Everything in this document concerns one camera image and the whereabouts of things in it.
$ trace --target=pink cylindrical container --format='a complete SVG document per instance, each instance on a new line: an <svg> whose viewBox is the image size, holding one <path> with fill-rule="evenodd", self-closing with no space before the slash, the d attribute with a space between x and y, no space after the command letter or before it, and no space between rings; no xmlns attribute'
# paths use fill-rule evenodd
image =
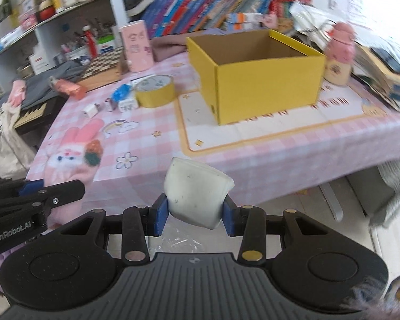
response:
<svg viewBox="0 0 400 320"><path fill-rule="evenodd" d="M154 59L144 21L131 22L123 26L120 31L130 70L141 72L151 68L154 65Z"/></svg>
<svg viewBox="0 0 400 320"><path fill-rule="evenodd" d="M354 29L346 23L334 26L332 39L329 41L325 55L325 80L336 85L347 85L355 57Z"/></svg>

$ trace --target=checkerboard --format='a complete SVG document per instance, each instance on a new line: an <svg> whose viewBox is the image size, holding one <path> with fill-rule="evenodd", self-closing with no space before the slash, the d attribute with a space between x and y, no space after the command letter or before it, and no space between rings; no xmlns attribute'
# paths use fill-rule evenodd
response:
<svg viewBox="0 0 400 320"><path fill-rule="evenodd" d="M120 61L122 53L123 48L117 48L93 59L84 72L82 80L116 67Z"/></svg>

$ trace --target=yellow tape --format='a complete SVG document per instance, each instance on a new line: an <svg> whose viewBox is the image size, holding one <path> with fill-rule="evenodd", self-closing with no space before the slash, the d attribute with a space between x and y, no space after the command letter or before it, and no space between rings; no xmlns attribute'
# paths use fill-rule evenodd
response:
<svg viewBox="0 0 400 320"><path fill-rule="evenodd" d="M175 84L171 76L151 76L135 85L137 100L142 107L160 107L176 98Z"/></svg>

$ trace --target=flower print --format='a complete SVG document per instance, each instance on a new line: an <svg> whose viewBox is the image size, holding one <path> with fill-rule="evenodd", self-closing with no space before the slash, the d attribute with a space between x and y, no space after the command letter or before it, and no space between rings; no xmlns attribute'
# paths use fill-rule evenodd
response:
<svg viewBox="0 0 400 320"><path fill-rule="evenodd" d="M123 167L126 169L130 169L132 164L138 160L138 157L132 156L131 152L127 152L124 156L117 158L117 164L115 166L116 169L122 169Z"/></svg>

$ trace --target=white shelf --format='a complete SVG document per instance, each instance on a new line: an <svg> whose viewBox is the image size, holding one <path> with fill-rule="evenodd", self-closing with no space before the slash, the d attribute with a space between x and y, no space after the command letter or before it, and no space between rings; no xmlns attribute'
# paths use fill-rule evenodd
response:
<svg viewBox="0 0 400 320"><path fill-rule="evenodd" d="M18 37L16 40L14 40L12 43L10 43L8 46L6 46L5 48L3 48L3 50L0 51L0 55L3 54L6 50L8 50L9 48L11 48L15 43L17 43L19 40L21 40L22 38L24 38L25 36L27 36L28 34L32 33L34 30L38 29L39 27L55 20L56 18L61 17L62 15L65 15L71 11L74 11L75 9L78 9L80 7L86 6L88 4L91 4L92 2L97 1L97 0L89 0L87 2L83 2L71 7L66 8L65 10L63 10L60 13L56 13L54 16L50 17L49 19L35 25L34 27L32 27L31 29L27 30L26 32L24 32L20 37Z"/></svg>

